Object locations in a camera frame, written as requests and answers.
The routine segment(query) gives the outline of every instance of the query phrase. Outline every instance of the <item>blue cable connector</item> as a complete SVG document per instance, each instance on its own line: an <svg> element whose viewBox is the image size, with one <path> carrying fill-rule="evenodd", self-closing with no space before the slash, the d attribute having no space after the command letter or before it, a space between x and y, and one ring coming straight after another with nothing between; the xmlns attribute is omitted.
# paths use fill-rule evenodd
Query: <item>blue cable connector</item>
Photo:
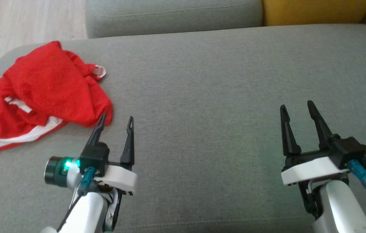
<svg viewBox="0 0 366 233"><path fill-rule="evenodd" d="M89 167L86 169L84 177L81 180L81 183L78 187L78 195L85 196L88 193L89 187L91 186L92 181L95 176L95 168Z"/></svg>
<svg viewBox="0 0 366 233"><path fill-rule="evenodd" d="M348 169L357 178L359 178L363 187L366 189L366 169L359 163L359 161L353 159L347 164Z"/></svg>

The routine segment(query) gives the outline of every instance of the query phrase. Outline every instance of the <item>red cloth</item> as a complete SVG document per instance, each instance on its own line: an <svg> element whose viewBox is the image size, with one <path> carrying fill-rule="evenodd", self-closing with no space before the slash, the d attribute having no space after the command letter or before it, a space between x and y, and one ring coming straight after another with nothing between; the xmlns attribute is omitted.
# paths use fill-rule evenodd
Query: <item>red cloth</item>
<svg viewBox="0 0 366 233"><path fill-rule="evenodd" d="M96 68L94 64L85 64L76 54L62 50L58 41L16 59L0 78L0 139L29 135L35 127L35 130L46 127L55 118L63 122L40 137L67 122L92 127L102 113L107 114L109 124L112 103L97 83L100 77L93 73ZM28 110L20 106L23 103ZM0 149L20 144L9 142Z"/></svg>

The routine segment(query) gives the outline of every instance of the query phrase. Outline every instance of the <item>gray cushion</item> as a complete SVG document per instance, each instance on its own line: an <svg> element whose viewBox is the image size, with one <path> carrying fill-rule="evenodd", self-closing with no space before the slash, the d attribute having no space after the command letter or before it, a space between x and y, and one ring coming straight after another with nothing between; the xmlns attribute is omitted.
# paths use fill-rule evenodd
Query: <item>gray cushion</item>
<svg viewBox="0 0 366 233"><path fill-rule="evenodd" d="M38 45L0 60L0 76ZM135 120L138 190L117 232L310 232L298 187L283 186L279 107L303 151L318 148L306 101L334 133L366 144L366 25L301 25L63 42L106 67L115 106L101 140L118 161ZM0 152L0 232L57 227L71 191L46 185L50 156L79 155L68 124ZM366 190L350 177L366 213Z"/></svg>
<svg viewBox="0 0 366 233"><path fill-rule="evenodd" d="M89 38L262 25L261 0L87 0Z"/></svg>

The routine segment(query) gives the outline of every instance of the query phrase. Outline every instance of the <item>red fabric with white stripe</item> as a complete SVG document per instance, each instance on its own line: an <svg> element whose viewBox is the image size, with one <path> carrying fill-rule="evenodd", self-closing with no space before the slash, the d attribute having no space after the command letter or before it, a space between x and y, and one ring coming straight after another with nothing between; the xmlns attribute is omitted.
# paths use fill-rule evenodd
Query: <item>red fabric with white stripe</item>
<svg viewBox="0 0 366 233"><path fill-rule="evenodd" d="M97 83L104 74L58 41L16 59L0 78L0 150L38 140L67 122L92 127L102 113L109 124L112 103Z"/></svg>

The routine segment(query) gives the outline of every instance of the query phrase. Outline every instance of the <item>yellow cushion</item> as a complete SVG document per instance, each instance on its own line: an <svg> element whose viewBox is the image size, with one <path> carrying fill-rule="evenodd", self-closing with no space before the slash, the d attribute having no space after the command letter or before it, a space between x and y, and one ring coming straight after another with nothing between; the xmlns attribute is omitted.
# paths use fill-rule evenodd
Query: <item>yellow cushion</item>
<svg viewBox="0 0 366 233"><path fill-rule="evenodd" d="M265 25L358 23L366 0L263 0Z"/></svg>

